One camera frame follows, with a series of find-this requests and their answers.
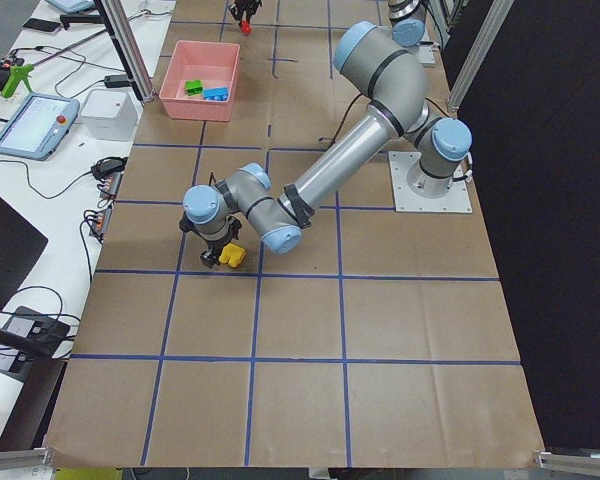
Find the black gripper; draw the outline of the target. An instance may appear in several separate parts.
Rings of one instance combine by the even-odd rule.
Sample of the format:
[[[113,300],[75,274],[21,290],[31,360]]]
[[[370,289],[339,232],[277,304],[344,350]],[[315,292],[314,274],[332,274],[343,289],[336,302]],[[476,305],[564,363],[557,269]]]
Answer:
[[[255,15],[260,7],[260,0],[235,0],[233,3],[233,14]]]
[[[207,244],[207,249],[200,253],[202,264],[213,269],[220,265],[223,248],[233,240],[239,239],[241,222],[236,217],[226,217],[220,224],[193,224],[195,233]]]

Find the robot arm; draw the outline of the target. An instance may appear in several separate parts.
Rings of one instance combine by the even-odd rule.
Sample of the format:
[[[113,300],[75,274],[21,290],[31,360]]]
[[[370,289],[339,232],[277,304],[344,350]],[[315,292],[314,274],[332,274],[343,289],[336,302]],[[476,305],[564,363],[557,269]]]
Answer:
[[[231,1],[227,11],[237,24],[243,36],[252,32],[252,17],[262,7],[257,0]],[[429,15],[426,1],[388,1],[389,26],[386,31],[402,48],[417,56],[425,66],[435,64],[433,41],[426,41],[426,19]]]
[[[294,249],[323,201],[391,140],[403,137],[420,153],[410,172],[416,194],[440,198],[453,183],[458,164],[469,154],[472,133],[462,121],[429,110],[427,78],[414,54],[386,29],[360,21],[342,35],[333,64],[368,98],[365,115],[305,173],[285,185],[279,197],[270,196],[270,178],[257,163],[213,185],[186,191],[179,228],[205,241],[200,260],[206,267],[218,265],[225,247],[238,239],[238,214],[272,253]]]

